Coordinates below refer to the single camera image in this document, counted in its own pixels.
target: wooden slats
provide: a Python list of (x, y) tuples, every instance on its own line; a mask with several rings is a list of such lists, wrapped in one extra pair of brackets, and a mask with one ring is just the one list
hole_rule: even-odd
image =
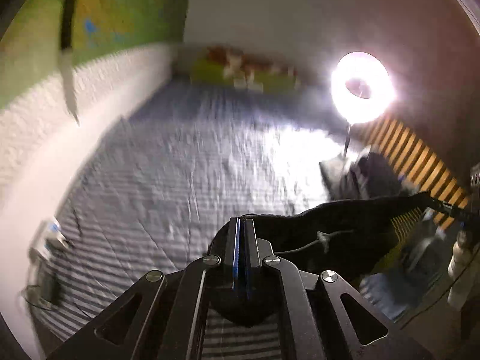
[(390, 124), (390, 119), (388, 117), (385, 118), (385, 121), (382, 124), (382, 127), (380, 128), (380, 131), (378, 132), (378, 135), (376, 136), (375, 140), (373, 141), (374, 145), (379, 145), (380, 141), (385, 137), (385, 131)]
[(393, 130), (395, 128), (395, 126), (397, 125), (397, 121), (396, 120), (393, 120), (389, 126), (388, 126), (388, 130), (387, 132), (385, 133), (385, 137), (383, 137), (383, 140), (382, 142), (380, 143), (380, 146), (378, 147), (378, 149), (380, 150), (380, 153), (383, 152), (383, 149), (385, 148), (387, 142), (389, 142), (392, 138), (392, 133), (393, 133)]
[(380, 129), (381, 123), (382, 123), (381, 119), (379, 119), (379, 120), (375, 123), (375, 126), (374, 126), (373, 130), (371, 131), (370, 136), (368, 137), (368, 140), (367, 140), (367, 143), (368, 143), (368, 144), (371, 144), (371, 143), (374, 141), (374, 139), (375, 139), (375, 137), (377, 136), (377, 133), (378, 133), (378, 131), (379, 131), (379, 129)]
[(420, 173), (418, 174), (418, 176), (413, 180), (413, 183), (415, 185), (421, 185), (421, 188), (423, 188), (423, 185), (422, 185), (422, 181), (423, 179), (426, 177), (426, 175), (429, 173), (431, 167), (434, 165), (435, 161), (437, 159), (437, 156), (435, 155), (435, 153), (432, 153), (431, 156), (429, 157), (428, 161), (426, 162), (426, 164), (423, 166), (422, 170), (420, 171)]
[[(451, 196), (448, 202), (461, 202), (462, 207), (469, 201), (445, 164), (402, 122), (387, 115), (357, 127), (355, 134), (364, 143), (377, 146), (377, 150), (388, 160), (393, 171), (399, 176), (406, 176), (409, 181), (418, 185), (421, 191), (430, 190), (430, 194), (440, 200)], [(412, 221), (416, 221), (414, 215), (393, 221), (399, 239), (406, 236), (404, 227), (412, 225)], [(435, 221), (446, 229), (453, 219), (438, 214)]]
[(398, 171), (398, 168), (400, 168), (400, 165), (402, 165), (403, 161), (405, 158), (409, 155), (410, 153), (410, 148), (412, 147), (414, 141), (416, 139), (415, 134), (412, 134), (406, 143), (405, 147), (402, 150), (402, 153), (400, 154), (399, 158), (395, 162), (395, 165), (393, 166), (393, 171), (396, 173)]

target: mattress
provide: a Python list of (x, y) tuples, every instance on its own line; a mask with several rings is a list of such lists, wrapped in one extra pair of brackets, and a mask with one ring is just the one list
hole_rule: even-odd
[[(321, 93), (174, 79), (120, 121), (59, 210), (73, 247), (50, 263), (61, 302), (36, 310), (40, 321), (66, 340), (147, 271), (169, 274), (201, 257), (230, 217), (327, 201), (318, 163), (342, 151), (346, 125)], [(275, 320), (247, 329), (210, 310), (203, 358), (279, 359)]]

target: white textured wall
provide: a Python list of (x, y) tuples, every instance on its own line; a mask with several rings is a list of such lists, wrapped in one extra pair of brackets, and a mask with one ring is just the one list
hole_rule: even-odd
[(0, 112), (0, 311), (32, 359), (42, 354), (19, 293), (33, 235), (55, 214), (102, 134), (170, 78), (171, 61), (170, 47), (152, 44), (75, 69), (80, 126), (66, 110), (59, 74)]

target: black metal bracket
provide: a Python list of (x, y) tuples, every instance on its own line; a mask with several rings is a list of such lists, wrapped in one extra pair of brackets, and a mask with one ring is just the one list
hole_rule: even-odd
[(198, 360), (208, 307), (244, 326), (275, 314), (282, 359), (433, 358), (335, 272), (274, 256), (252, 219), (229, 224), (223, 261), (212, 254), (174, 274), (149, 272), (48, 359)]

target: green wall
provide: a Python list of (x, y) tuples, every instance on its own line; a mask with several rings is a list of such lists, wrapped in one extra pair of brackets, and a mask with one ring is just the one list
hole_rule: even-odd
[[(76, 0), (73, 63), (181, 42), (188, 0)], [(63, 0), (27, 0), (0, 40), (0, 108), (57, 70)]]

